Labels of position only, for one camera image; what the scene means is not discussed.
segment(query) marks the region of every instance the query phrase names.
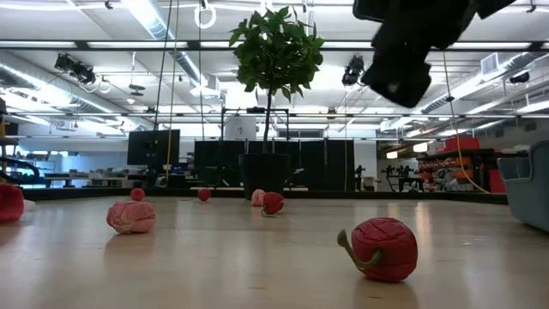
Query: tan floor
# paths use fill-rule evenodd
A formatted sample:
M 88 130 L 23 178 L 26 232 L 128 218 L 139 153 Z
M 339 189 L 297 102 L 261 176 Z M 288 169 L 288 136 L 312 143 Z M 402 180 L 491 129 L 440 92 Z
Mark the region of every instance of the tan floor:
M 239 199 L 155 198 L 153 233 L 106 225 L 119 198 L 39 204 L 0 226 L 0 308 L 545 308 L 549 234 L 498 205 L 290 200 L 264 219 Z M 402 284 L 370 282 L 339 229 L 394 216 L 416 234 Z

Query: tree trunk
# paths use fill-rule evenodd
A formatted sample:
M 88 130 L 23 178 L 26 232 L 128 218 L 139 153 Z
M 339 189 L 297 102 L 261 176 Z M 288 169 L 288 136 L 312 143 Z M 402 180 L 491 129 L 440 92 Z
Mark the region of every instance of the tree trunk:
M 271 102 L 273 100 L 273 89 L 268 89 L 267 94 L 267 116 L 265 118 L 265 133 L 263 133 L 263 153 L 268 153 L 268 147 L 267 147 L 267 139 L 268 139 L 268 125 L 269 120 L 271 118 Z

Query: black partition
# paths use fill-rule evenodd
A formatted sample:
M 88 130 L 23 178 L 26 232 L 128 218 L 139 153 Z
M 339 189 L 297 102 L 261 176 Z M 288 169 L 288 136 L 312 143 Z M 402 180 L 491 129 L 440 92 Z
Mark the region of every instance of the black partition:
M 240 186 L 238 156 L 262 152 L 262 141 L 205 141 L 195 142 L 195 163 L 198 171 L 205 167 L 222 173 L 226 185 Z M 273 142 L 268 144 L 269 152 Z M 353 141 L 291 141 L 274 142 L 276 154 L 290 155 L 295 185 L 303 185 L 310 191 L 345 191 L 347 167 L 347 191 L 354 191 L 354 143 Z
M 327 190 L 354 191 L 354 142 L 328 140 L 327 147 Z
M 301 142 L 301 161 L 306 186 L 310 191 L 324 191 L 324 141 Z

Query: green stem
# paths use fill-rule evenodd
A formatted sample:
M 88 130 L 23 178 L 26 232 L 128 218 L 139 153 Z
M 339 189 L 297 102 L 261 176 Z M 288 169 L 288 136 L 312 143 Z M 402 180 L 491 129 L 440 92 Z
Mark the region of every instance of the green stem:
M 263 218 L 276 219 L 276 215 L 267 215 L 267 213 L 265 213 L 265 209 L 261 210 L 261 216 Z
M 374 267 L 381 262 L 383 259 L 383 250 L 377 249 L 374 252 L 373 257 L 368 262 L 360 261 L 359 257 L 354 253 L 353 248 L 349 245 L 349 240 L 347 240 L 347 232 L 345 229 L 342 229 L 339 234 L 337 234 L 337 244 L 342 246 L 347 251 L 349 257 L 353 260 L 353 263 L 359 270 L 368 270 L 371 267 Z

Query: pink plush ball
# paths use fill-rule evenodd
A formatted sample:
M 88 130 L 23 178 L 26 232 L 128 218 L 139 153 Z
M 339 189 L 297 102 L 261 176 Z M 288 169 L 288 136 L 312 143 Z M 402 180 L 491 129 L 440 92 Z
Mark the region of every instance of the pink plush ball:
M 130 192 L 130 197 L 134 201 L 142 201 L 145 198 L 145 191 L 141 188 L 135 188 Z
M 156 209 L 149 202 L 118 202 L 109 208 L 106 222 L 119 233 L 146 233 L 156 224 Z
M 265 191 L 261 189 L 255 190 L 251 194 L 251 206 L 252 207 L 263 207 L 263 197 L 265 196 Z

